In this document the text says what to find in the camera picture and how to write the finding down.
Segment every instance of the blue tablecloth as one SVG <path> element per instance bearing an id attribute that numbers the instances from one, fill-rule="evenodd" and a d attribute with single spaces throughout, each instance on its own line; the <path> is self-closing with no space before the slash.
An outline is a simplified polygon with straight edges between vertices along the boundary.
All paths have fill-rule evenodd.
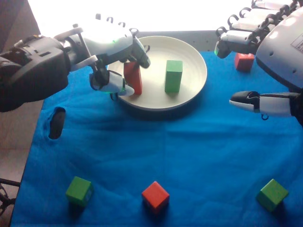
<path id="1" fill-rule="evenodd" d="M 263 121 L 229 105 L 237 91 L 287 89 L 256 64 L 249 74 L 201 53 L 208 76 L 186 106 L 148 113 L 93 91 L 84 68 L 68 87 L 46 99 L 14 208 L 12 226 L 205 226 L 303 225 L 303 130 L 295 118 Z M 62 135 L 48 138 L 55 108 L 66 110 Z M 95 193 L 82 212 L 65 191 L 74 176 L 92 181 Z M 289 196 L 275 215 L 256 202 L 272 178 Z M 158 181 L 170 194 L 158 218 L 141 192 Z"/>

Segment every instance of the green cube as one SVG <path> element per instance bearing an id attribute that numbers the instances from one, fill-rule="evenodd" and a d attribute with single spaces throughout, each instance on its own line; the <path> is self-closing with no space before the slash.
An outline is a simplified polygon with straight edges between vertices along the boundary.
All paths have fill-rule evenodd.
<path id="1" fill-rule="evenodd" d="M 91 182 L 80 177 L 74 177 L 65 195 L 69 202 L 86 207 L 93 194 L 94 189 Z"/>
<path id="2" fill-rule="evenodd" d="M 272 212 L 287 195 L 288 191 L 272 179 L 258 193 L 257 200 L 269 212 Z"/>
<path id="3" fill-rule="evenodd" d="M 165 92 L 176 93 L 180 90 L 183 71 L 182 61 L 167 60 L 165 75 Z"/>

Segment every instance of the white background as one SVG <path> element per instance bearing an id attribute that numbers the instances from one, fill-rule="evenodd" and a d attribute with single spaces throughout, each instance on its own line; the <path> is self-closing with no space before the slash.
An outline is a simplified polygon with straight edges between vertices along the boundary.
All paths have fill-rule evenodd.
<path id="1" fill-rule="evenodd" d="M 198 31 L 227 27 L 251 0 L 28 0 L 41 34 L 53 37 L 82 20 L 113 17 L 139 31 Z"/>

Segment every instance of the robotic arm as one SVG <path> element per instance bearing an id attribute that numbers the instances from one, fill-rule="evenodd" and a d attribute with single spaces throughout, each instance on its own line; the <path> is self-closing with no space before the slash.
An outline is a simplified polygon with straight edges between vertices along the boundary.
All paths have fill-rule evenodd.
<path id="1" fill-rule="evenodd" d="M 115 61 L 137 61 L 148 68 L 150 59 L 137 39 L 136 29 L 96 20 L 75 24 L 72 30 L 55 36 L 31 36 L 0 54 L 0 112 L 18 108 L 25 102 L 45 99 L 68 85 L 67 76 L 85 66 L 94 90 L 129 96 L 134 90 L 122 75 L 107 70 Z"/>
<path id="2" fill-rule="evenodd" d="M 220 27 L 215 54 L 225 58 L 231 51 L 256 55 L 257 64 L 289 88 L 289 93 L 235 93 L 230 104 L 267 116 L 295 116 L 303 125 L 303 24 L 302 1 L 253 0 L 252 9 L 228 19 L 230 30 Z"/>

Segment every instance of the brown floor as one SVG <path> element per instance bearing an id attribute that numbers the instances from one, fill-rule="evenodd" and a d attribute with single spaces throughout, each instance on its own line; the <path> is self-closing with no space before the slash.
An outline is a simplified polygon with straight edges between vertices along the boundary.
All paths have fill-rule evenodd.
<path id="1" fill-rule="evenodd" d="M 26 1 L 11 27 L 4 50 L 16 41 L 35 34 L 39 34 L 39 29 Z M 27 103 L 15 111 L 0 113 L 0 178 L 21 180 L 42 103 Z M 17 187 L 3 186 L 10 198 L 16 197 Z M 12 210 L 11 205 L 0 217 L 0 227 L 9 226 Z"/>

